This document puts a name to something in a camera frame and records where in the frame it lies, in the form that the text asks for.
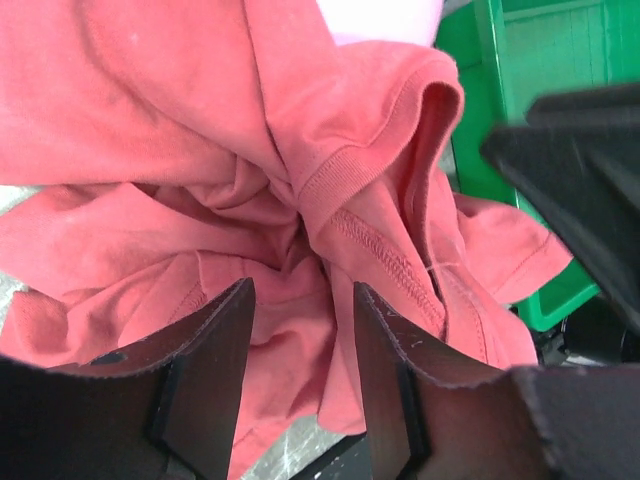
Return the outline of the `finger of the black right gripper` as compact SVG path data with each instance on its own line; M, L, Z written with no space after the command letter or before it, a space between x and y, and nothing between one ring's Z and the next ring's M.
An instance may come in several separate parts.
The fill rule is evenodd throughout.
M480 153L638 329L638 83L542 96L525 123L494 127Z

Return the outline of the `salmon red t shirt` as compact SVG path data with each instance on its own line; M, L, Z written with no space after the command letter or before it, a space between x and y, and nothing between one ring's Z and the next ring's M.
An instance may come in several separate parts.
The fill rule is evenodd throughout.
M365 429L353 286L461 353L536 362L509 307L570 254L452 190L464 93L442 51L339 45L313 1L5 1L5 356L84 364L241 278L257 306L229 475L298 418Z

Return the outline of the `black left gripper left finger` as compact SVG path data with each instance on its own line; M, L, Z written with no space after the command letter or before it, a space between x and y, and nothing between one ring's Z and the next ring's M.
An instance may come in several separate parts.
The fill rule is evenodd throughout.
M78 378L161 377L148 435L202 479L226 478L255 311L241 279L193 314L89 363L55 367Z

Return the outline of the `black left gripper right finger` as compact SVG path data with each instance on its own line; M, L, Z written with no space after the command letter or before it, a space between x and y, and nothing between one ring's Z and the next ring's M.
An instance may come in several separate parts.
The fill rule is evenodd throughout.
M353 304L373 478L549 478L513 371L451 348L365 283Z

